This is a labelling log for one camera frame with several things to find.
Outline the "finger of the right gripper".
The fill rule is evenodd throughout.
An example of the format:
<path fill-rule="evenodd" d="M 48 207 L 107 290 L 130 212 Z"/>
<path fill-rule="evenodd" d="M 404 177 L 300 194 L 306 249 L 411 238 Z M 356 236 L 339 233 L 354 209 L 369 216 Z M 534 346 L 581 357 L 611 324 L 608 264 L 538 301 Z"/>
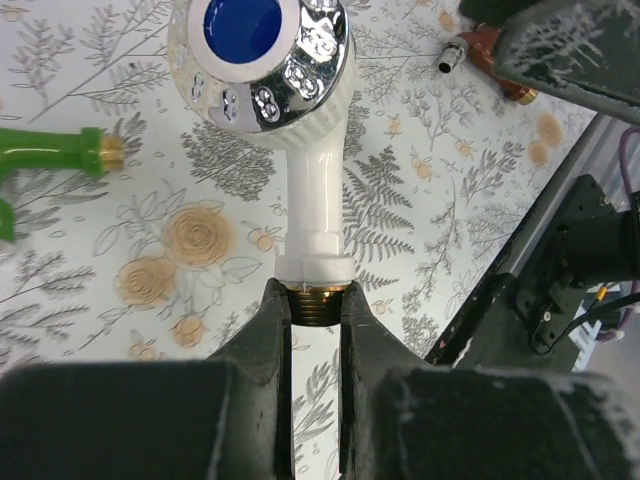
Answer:
<path fill-rule="evenodd" d="M 493 58 L 500 77 L 639 123 L 637 1 L 542 1 L 504 24 Z"/>

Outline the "white chrome faucet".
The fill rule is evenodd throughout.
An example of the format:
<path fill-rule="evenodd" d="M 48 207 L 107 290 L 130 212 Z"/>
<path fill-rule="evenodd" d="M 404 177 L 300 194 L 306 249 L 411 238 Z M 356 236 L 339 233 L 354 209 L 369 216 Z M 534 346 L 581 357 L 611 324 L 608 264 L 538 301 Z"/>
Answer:
<path fill-rule="evenodd" d="M 344 249 L 343 153 L 357 65 L 340 1 L 178 1 L 168 27 L 174 84 L 219 129 L 287 161 L 288 224 L 275 278 L 291 320 L 340 321 L 355 262 Z"/>

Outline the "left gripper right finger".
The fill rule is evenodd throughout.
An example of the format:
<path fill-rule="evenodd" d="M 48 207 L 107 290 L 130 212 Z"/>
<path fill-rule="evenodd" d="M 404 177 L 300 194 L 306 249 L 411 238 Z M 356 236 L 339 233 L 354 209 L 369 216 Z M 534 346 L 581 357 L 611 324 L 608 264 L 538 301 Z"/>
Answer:
<path fill-rule="evenodd" d="M 415 419 L 407 376 L 423 361 L 372 313 L 359 283 L 342 296 L 339 469 L 343 479 L 407 479 L 403 428 Z"/>

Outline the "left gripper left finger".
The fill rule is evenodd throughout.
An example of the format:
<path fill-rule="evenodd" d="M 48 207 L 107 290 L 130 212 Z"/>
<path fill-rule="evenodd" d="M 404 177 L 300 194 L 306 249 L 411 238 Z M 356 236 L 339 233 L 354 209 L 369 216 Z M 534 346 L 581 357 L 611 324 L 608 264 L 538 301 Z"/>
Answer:
<path fill-rule="evenodd" d="M 270 279 L 255 315 L 218 351 L 225 369 L 209 479 L 291 479 L 292 332 L 285 288 Z"/>

